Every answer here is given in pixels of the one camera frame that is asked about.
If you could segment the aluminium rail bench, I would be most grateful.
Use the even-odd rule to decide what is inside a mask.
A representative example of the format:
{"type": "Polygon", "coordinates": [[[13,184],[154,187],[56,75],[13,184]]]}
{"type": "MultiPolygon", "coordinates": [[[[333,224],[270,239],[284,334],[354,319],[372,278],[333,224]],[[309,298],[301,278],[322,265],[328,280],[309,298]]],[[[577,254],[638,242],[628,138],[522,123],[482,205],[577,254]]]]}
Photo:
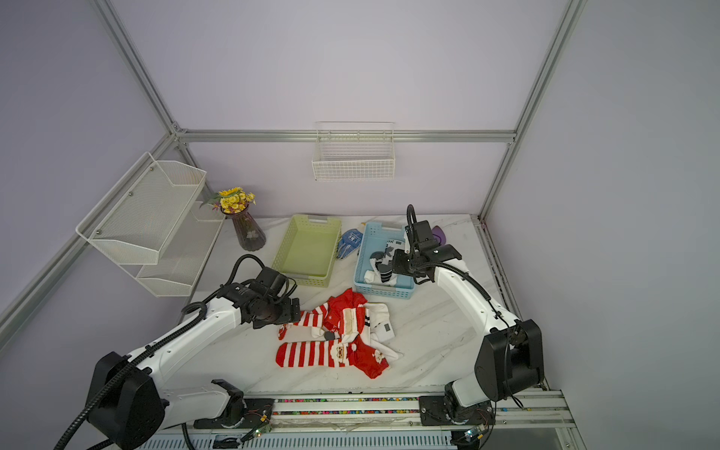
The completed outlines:
{"type": "Polygon", "coordinates": [[[162,429],[144,449],[583,449],[559,391],[531,388],[492,406],[490,426],[423,426],[418,398],[440,393],[294,395],[257,429],[162,429]]]}

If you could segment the white sock black stripes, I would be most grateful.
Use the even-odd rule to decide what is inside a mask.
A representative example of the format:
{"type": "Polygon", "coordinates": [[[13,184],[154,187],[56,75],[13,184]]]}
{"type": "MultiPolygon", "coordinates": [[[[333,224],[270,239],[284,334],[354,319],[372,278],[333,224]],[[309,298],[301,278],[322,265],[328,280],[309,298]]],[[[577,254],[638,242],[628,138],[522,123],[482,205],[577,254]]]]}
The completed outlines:
{"type": "Polygon", "coordinates": [[[388,306],[382,303],[367,303],[365,309],[370,338],[380,343],[395,339],[388,306]]]}

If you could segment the red white striped santa sock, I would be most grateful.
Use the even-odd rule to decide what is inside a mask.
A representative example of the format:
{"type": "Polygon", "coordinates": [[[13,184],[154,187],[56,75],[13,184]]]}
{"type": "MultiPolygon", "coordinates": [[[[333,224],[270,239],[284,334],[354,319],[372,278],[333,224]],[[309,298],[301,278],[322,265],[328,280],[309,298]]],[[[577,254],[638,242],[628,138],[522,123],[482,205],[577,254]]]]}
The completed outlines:
{"type": "Polygon", "coordinates": [[[277,349],[275,361],[281,368],[350,367],[347,346],[335,341],[286,342],[277,349]]]}

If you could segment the blue plastic basket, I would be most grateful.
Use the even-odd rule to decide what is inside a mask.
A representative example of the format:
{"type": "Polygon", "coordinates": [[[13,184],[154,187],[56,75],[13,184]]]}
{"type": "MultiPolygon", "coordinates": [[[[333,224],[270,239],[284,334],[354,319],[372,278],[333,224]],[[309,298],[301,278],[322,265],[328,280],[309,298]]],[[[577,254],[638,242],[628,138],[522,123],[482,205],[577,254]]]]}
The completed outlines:
{"type": "Polygon", "coordinates": [[[397,285],[395,287],[367,284],[364,282],[365,272],[371,269],[371,264],[369,263],[371,254],[375,251],[383,251],[386,247],[386,242],[391,239],[402,240],[405,247],[405,234],[403,230],[389,228],[376,221],[367,223],[354,272],[354,288],[356,292],[364,296],[386,296],[403,300],[410,299],[414,294],[416,284],[412,277],[397,275],[397,285]]]}

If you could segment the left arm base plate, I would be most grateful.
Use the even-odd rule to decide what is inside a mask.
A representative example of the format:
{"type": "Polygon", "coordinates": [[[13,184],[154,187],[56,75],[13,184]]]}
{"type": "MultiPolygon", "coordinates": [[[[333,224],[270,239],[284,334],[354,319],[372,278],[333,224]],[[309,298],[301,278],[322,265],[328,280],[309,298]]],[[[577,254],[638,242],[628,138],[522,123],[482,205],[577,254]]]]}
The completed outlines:
{"type": "Polygon", "coordinates": [[[219,417],[198,419],[195,429],[257,429],[272,417],[275,399],[230,399],[219,417]]]}

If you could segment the dark glass vase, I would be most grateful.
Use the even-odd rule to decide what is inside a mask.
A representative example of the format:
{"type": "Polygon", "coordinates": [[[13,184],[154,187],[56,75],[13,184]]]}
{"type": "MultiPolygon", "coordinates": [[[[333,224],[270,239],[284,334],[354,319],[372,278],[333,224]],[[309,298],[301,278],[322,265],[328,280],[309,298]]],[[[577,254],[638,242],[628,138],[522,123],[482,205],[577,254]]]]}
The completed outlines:
{"type": "Polygon", "coordinates": [[[259,251],[266,245],[266,234],[257,223],[249,208],[228,215],[238,239],[239,245],[245,251],[259,251]]]}

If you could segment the white two-tier mesh shelf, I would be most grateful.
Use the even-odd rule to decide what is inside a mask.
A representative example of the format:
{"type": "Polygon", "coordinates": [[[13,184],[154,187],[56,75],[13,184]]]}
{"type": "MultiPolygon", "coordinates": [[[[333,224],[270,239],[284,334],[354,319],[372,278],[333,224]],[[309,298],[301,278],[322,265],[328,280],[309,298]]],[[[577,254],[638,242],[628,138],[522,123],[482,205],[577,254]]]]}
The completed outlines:
{"type": "Polygon", "coordinates": [[[189,297],[223,225],[201,200],[206,172],[146,153],[76,234],[155,297],[189,297]]]}

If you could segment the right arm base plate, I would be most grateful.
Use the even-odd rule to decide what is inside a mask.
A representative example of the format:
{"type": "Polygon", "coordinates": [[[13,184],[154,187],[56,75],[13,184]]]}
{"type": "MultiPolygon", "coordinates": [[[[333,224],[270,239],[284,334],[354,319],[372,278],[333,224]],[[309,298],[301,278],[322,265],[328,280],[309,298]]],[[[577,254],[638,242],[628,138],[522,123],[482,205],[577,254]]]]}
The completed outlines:
{"type": "Polygon", "coordinates": [[[448,395],[418,398],[420,421],[423,426],[490,426],[496,422],[492,403],[461,406],[448,395]]]}

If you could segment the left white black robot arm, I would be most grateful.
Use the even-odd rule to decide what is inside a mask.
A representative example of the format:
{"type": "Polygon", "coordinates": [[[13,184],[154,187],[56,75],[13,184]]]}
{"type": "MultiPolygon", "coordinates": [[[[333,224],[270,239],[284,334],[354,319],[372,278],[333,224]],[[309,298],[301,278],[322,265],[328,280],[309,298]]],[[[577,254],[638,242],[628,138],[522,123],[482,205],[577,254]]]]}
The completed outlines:
{"type": "Polygon", "coordinates": [[[234,429],[249,415],[244,392],[215,378],[190,388],[168,388],[174,375],[210,344],[243,324],[255,329],[295,323],[301,315],[296,280],[266,265],[253,279],[228,280],[206,299],[182,309],[185,321],[128,354],[109,352],[95,366],[84,408],[63,432],[64,449],[85,423],[105,436],[98,447],[136,449],[157,431],[201,420],[234,429]]]}

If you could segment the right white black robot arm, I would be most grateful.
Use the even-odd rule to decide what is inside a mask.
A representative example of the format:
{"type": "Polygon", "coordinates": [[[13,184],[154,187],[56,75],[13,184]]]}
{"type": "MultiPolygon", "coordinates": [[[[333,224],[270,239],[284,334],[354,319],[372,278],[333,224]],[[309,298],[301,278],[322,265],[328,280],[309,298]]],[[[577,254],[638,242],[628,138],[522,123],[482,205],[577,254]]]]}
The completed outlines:
{"type": "Polygon", "coordinates": [[[477,408],[515,399],[517,393],[545,381],[542,331],[521,320],[477,281],[450,244],[440,244],[426,220],[406,209],[403,249],[394,252],[392,271],[419,284],[434,283],[455,301],[482,343],[472,373],[444,388],[442,408],[451,423],[465,423],[477,408]]]}

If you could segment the yellow flower bouquet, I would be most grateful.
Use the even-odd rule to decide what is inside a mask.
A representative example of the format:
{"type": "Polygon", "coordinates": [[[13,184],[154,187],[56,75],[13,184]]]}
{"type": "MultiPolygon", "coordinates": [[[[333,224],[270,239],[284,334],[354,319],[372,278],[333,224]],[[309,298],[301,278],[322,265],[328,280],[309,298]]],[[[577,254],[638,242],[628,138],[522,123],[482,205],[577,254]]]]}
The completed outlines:
{"type": "Polygon", "coordinates": [[[225,215],[235,215],[256,204],[256,196],[241,187],[217,192],[206,204],[225,215]]]}

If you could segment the green plastic basket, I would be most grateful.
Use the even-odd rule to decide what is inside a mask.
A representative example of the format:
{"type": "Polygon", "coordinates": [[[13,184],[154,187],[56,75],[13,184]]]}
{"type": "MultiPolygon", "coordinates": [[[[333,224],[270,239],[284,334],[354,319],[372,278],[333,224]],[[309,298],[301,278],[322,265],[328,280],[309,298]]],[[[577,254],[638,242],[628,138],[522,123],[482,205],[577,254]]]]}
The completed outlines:
{"type": "Polygon", "coordinates": [[[341,229],[339,217],[292,216],[272,267],[299,285],[328,287],[341,229]]]}

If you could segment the plain white sock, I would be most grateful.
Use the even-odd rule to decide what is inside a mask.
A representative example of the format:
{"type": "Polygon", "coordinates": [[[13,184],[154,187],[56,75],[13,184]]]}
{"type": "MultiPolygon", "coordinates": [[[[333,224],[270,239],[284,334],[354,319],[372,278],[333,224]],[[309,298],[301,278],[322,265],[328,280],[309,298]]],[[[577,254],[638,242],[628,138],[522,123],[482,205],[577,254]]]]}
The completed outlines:
{"type": "Polygon", "coordinates": [[[367,284],[382,284],[382,277],[373,270],[367,270],[364,274],[364,282],[367,284]]]}

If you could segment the red snowflake sock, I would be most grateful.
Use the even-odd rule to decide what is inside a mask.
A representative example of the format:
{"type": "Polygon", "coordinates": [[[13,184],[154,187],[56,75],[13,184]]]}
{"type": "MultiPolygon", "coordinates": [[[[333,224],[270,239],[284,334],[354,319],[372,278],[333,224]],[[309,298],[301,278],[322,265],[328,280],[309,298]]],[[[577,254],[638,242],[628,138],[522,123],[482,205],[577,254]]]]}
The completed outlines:
{"type": "Polygon", "coordinates": [[[368,300],[353,289],[331,297],[324,304],[322,327],[343,343],[353,342],[366,327],[366,305],[368,300]]]}

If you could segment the white grey sport sock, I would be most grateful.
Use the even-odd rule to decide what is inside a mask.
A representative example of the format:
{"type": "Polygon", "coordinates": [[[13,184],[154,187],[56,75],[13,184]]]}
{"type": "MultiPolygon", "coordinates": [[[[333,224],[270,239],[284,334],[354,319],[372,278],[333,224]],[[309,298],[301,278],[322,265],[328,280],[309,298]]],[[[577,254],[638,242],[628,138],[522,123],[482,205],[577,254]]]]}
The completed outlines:
{"type": "Polygon", "coordinates": [[[386,242],[386,246],[382,251],[375,251],[369,258],[370,270],[375,271],[382,277],[382,285],[387,287],[395,287],[398,282],[398,275],[392,271],[392,260],[394,252],[397,249],[404,249],[404,242],[398,239],[391,239],[386,242]]]}

